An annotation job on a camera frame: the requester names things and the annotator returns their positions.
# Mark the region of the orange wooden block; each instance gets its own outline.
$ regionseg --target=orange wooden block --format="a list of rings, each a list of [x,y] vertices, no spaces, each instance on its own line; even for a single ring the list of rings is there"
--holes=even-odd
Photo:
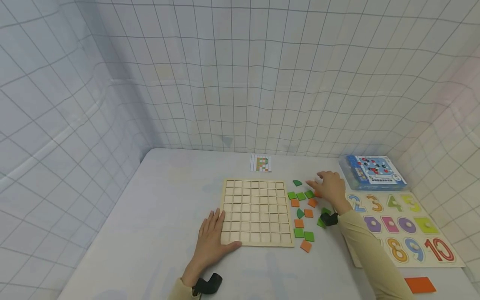
[[[313,218],[313,210],[311,209],[304,209],[303,212],[305,213],[305,217]]]
[[[300,207],[300,201],[298,201],[298,199],[292,199],[291,203],[292,207]]]
[[[405,278],[405,281],[414,294],[433,293],[437,291],[428,277]]]
[[[300,248],[302,248],[305,252],[309,253],[310,249],[312,248],[312,244],[310,244],[306,240],[303,240],[303,242],[300,245]]]
[[[316,207],[317,204],[318,204],[318,201],[313,198],[308,200],[308,205],[310,205],[311,207]]]
[[[303,228],[303,220],[295,220],[295,228]]]

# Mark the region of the pink puzzle piece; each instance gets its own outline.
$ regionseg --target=pink puzzle piece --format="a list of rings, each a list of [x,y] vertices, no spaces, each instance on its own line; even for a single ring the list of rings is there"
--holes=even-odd
[[[391,233],[399,233],[400,232],[400,230],[395,225],[395,222],[393,221],[391,216],[381,216],[380,219],[382,219],[382,221],[385,224],[385,227],[387,228],[388,232],[391,232]]]

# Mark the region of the orange square tile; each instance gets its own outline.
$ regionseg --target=orange square tile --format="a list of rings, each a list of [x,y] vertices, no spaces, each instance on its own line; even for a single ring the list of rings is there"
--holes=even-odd
[[[295,228],[304,228],[303,220],[295,220]]]
[[[414,294],[433,293],[437,291],[428,277],[405,278],[405,281]]]
[[[313,198],[308,200],[308,205],[310,205],[311,207],[316,207],[317,204],[318,204],[318,201]]]
[[[311,209],[304,209],[303,211],[304,211],[304,213],[305,213],[305,217],[306,217],[306,218],[313,218],[313,210],[311,210]]]
[[[292,199],[291,203],[292,207],[300,207],[300,201],[298,201],[298,199]]]
[[[310,249],[312,248],[312,244],[310,244],[306,240],[303,240],[303,242],[300,245],[300,248],[302,248],[305,252],[309,253]]]

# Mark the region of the beige sleeve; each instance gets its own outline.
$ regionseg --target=beige sleeve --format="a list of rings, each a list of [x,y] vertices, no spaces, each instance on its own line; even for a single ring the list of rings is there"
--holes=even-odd
[[[357,254],[377,300],[415,299],[400,271],[367,229],[360,214],[350,210],[338,217],[338,224],[345,240]]]
[[[197,296],[192,295],[192,288],[186,287],[180,278],[175,281],[175,285],[173,286],[170,295],[168,296],[168,300],[192,300],[192,299],[200,299],[200,295]]]

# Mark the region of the wooden puzzle board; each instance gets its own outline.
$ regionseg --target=wooden puzzle board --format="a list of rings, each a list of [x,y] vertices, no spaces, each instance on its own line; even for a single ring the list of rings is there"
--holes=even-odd
[[[294,247],[293,227],[283,181],[225,179],[221,243]]]
[[[412,193],[352,191],[347,199],[397,267],[465,266]],[[361,268],[347,246],[355,266]]]

